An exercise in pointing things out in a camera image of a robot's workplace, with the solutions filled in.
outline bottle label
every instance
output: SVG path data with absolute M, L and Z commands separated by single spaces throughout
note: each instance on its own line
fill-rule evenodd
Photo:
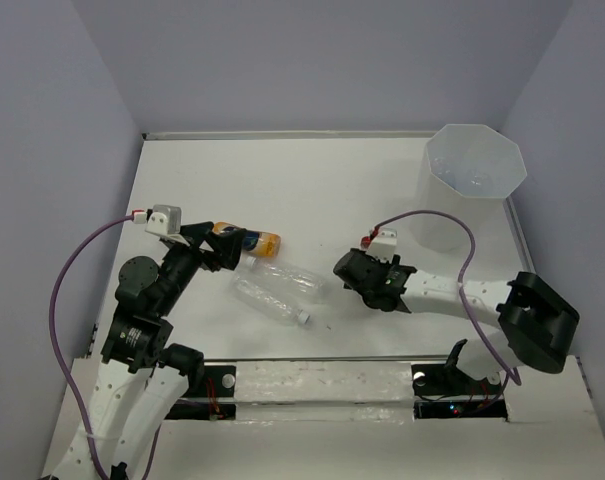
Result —
M 238 229 L 238 227 L 234 227 L 232 225 L 227 225 L 226 227 L 224 227 L 222 229 L 222 231 L 223 232 L 233 232 L 234 230 L 237 230 L 237 229 Z M 242 249 L 246 250 L 247 252 L 250 252 L 257 246 L 259 239 L 260 239 L 260 232 L 253 232 L 251 230 L 247 230 L 246 236 L 244 237 L 244 241 L 242 242 Z

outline bottle cap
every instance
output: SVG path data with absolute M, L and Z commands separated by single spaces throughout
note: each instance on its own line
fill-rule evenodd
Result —
M 306 313 L 304 310 L 302 310 L 302 311 L 300 311 L 300 313 L 298 313 L 298 323 L 300 325 L 306 325 L 306 322 L 309 321 L 309 318 L 311 318 L 311 315 Z
M 244 257 L 244 266 L 246 268 L 248 268 L 249 270 L 251 270 L 253 268 L 253 265 L 255 265 L 255 262 L 258 259 L 255 257 L 249 257 L 248 255 Z

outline black bracket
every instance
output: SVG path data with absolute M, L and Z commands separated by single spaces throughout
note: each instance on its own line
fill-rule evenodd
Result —
M 485 391 L 497 395 L 501 386 L 474 380 L 457 368 L 458 357 L 467 340 L 457 342 L 445 363 L 412 364 L 413 392 L 418 397 L 480 395 Z
M 204 369 L 204 379 L 213 382 L 215 393 L 218 398 L 233 398 L 235 395 L 235 383 L 227 386 L 222 381 L 225 375 L 235 378 L 237 368 L 235 365 L 207 365 Z M 204 382 L 198 384 L 189 383 L 189 389 L 183 395 L 184 398 L 206 398 L 207 391 Z
M 160 354 L 158 367 L 176 369 L 180 375 L 188 376 L 189 389 L 197 388 L 204 377 L 204 354 L 193 348 L 173 343 Z
M 120 462 L 119 465 L 111 466 L 110 480 L 129 480 L 129 476 L 126 474 L 126 463 Z
M 497 307 L 509 347 L 525 365 L 560 373 L 580 315 L 534 273 L 518 273 L 509 286 L 507 301 Z
M 414 267 L 400 265 L 399 255 L 394 255 L 391 263 L 383 263 L 357 248 L 352 248 L 333 268 L 344 288 L 358 292 L 367 307 L 383 312 L 410 313 L 401 295 L 415 272 Z
M 102 348 L 102 361 L 126 363 L 130 373 L 152 368 L 172 330 L 173 326 L 162 318 L 132 314 L 118 306 Z

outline clear plastic bottle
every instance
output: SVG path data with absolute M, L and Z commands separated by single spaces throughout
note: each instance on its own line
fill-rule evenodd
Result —
M 293 294 L 310 303 L 321 303 L 326 296 L 324 277 L 290 263 L 246 257 L 244 267 L 273 290 Z
M 243 275 L 233 279 L 231 290 L 237 299 L 283 324 L 305 325 L 311 317 L 292 298 L 275 293 Z

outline white wall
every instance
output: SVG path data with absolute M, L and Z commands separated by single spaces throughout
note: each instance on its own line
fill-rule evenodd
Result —
M 500 126 L 570 0 L 73 0 L 143 131 Z
M 0 0 L 0 479 L 39 477 L 64 379 L 47 331 L 58 270 L 122 215 L 136 125 L 68 0 Z M 62 289 L 67 358 L 86 348 L 118 232 Z
M 582 315 L 605 431 L 605 0 L 571 8 L 502 131 L 529 172 L 515 199 L 538 272 Z

